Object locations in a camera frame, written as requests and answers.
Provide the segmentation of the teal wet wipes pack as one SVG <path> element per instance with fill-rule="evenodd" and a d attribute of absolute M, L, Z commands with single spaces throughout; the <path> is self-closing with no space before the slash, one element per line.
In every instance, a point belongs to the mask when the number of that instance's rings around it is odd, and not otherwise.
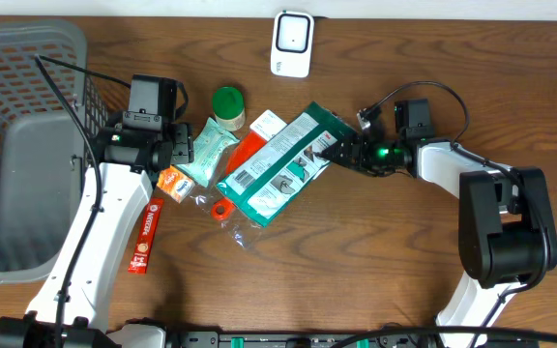
<path fill-rule="evenodd" d="M 238 143 L 239 139 L 235 135 L 221 127 L 213 118 L 208 118 L 202 132 L 193 141 L 193 162 L 177 164 L 176 167 L 199 185 L 207 188 L 223 151 Z"/>

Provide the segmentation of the small orange snack box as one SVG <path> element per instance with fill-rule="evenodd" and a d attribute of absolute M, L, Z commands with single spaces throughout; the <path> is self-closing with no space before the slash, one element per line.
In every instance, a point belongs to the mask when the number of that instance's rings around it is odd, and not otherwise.
<path fill-rule="evenodd" d="M 160 173 L 157 187 L 176 202 L 182 203 L 195 187 L 195 182 L 176 167 L 170 166 Z"/>

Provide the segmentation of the green lid jar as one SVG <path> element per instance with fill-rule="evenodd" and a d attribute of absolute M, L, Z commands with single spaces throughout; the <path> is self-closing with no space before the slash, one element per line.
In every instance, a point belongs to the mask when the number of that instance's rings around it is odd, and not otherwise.
<path fill-rule="evenodd" d="M 215 120 L 227 131 L 237 131 L 246 122 L 242 93 L 235 87 L 220 87 L 212 97 Z"/>

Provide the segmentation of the green white gloves package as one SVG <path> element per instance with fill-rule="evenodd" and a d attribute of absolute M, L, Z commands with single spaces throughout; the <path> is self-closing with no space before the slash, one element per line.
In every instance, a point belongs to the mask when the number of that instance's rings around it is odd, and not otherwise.
<path fill-rule="evenodd" d="M 217 187 L 249 219 L 266 227 L 329 164 L 319 155 L 354 133 L 314 101 Z"/>

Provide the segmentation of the red tool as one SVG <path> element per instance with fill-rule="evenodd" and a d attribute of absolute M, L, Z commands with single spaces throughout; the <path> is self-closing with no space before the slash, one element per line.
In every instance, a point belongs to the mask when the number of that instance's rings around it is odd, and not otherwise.
<path fill-rule="evenodd" d="M 240 246 L 249 247 L 261 234 L 261 226 L 249 219 L 217 188 L 218 182 L 260 150 L 286 123 L 271 110 L 264 111 L 249 126 L 247 135 L 221 155 L 220 164 L 207 188 L 195 188 L 192 201 Z"/>

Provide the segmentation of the red coffee stick packet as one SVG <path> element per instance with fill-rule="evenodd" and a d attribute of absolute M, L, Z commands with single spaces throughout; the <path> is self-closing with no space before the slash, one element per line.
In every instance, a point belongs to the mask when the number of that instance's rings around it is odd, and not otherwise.
<path fill-rule="evenodd" d="M 152 198 L 145 208 L 132 259 L 128 267 L 128 272 L 131 274 L 144 275 L 147 272 L 163 203 L 164 200 L 161 198 Z"/>

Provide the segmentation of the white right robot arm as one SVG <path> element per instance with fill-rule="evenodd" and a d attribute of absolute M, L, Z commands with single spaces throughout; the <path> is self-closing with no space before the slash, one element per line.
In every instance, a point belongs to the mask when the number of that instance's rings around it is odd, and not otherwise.
<path fill-rule="evenodd" d="M 435 317 L 423 347 L 485 346 L 486 333 L 509 300 L 533 289 L 557 265 L 557 234 L 546 179 L 538 167 L 512 167 L 478 156 L 457 140 L 437 137 L 426 99 L 395 104 L 397 138 L 373 123 L 377 106 L 363 109 L 359 134 L 319 152 L 321 159 L 370 177 L 406 171 L 458 200 L 458 253 L 463 275 Z M 479 333 L 448 333 L 478 327 Z"/>

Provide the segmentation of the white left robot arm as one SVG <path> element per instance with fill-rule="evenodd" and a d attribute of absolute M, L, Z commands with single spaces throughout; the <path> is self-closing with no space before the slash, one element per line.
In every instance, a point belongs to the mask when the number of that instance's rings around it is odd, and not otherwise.
<path fill-rule="evenodd" d="M 136 74 L 129 106 L 88 141 L 91 165 L 68 236 L 21 318 L 0 318 L 0 347 L 164 347 L 166 328 L 140 319 L 108 328 L 115 278 L 160 173 L 193 160 L 182 82 Z"/>

